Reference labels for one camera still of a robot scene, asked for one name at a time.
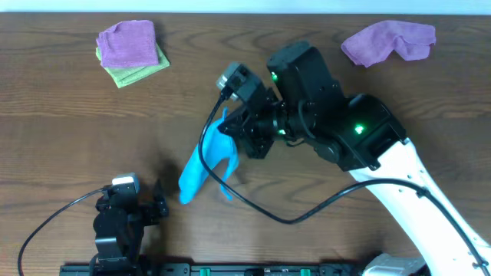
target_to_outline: folded cloth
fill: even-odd
[[[109,75],[113,78],[114,82],[117,85],[117,88],[125,87],[129,84],[132,84],[135,81],[139,81],[144,77],[147,77],[158,70],[162,70],[165,67],[169,67],[170,63],[167,60],[166,56],[163,54],[162,50],[160,50],[157,45],[157,53],[159,57],[159,64],[155,66],[143,66],[143,67],[130,67],[130,68],[110,68],[105,67],[104,69],[109,73]],[[101,50],[99,48],[96,49],[95,54],[99,61],[101,60]]]
[[[96,42],[101,50],[103,67],[159,64],[151,21],[122,21],[101,32]]]
[[[348,38],[341,49],[356,65],[369,67],[384,61],[392,50],[405,61],[428,58],[436,42],[434,26],[386,20]]]

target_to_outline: white backdrop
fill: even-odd
[[[0,0],[6,11],[491,15],[491,0]]]

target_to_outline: wooden table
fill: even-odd
[[[340,45],[388,18],[435,25],[428,59],[392,54],[354,66]],[[150,19],[171,66],[117,89],[97,61],[97,33]],[[217,77],[241,61],[265,84],[265,61],[308,39],[346,94],[382,99],[400,119],[424,164],[467,221],[491,240],[491,18],[392,15],[0,15],[0,274],[14,275],[18,250],[51,213],[120,173],[146,187],[160,177],[170,217],[147,229],[142,251],[194,261],[358,260],[376,251],[418,252],[367,191],[300,225],[280,225],[209,181],[189,205],[177,180],[218,97]],[[353,180],[309,146],[276,143],[266,160],[245,156],[229,180],[267,209],[293,217]],[[26,275],[55,275],[96,252],[96,197],[49,223],[25,252]]]

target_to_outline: green light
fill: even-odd
[[[354,127],[354,131],[356,131],[356,133],[358,133],[358,134],[361,134],[361,133],[363,132],[363,130],[364,130],[364,129],[365,129],[365,128],[364,128],[362,125],[356,125],[356,126]]]
[[[271,79],[276,82],[278,81],[278,75],[275,72],[271,72]]]

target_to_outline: purple cloth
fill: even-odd
[[[155,30],[148,20],[122,21],[99,34],[103,67],[158,65]]]
[[[341,50],[356,65],[369,67],[385,61],[392,50],[405,61],[428,58],[430,45],[436,42],[434,26],[386,20],[348,38],[341,45]]]

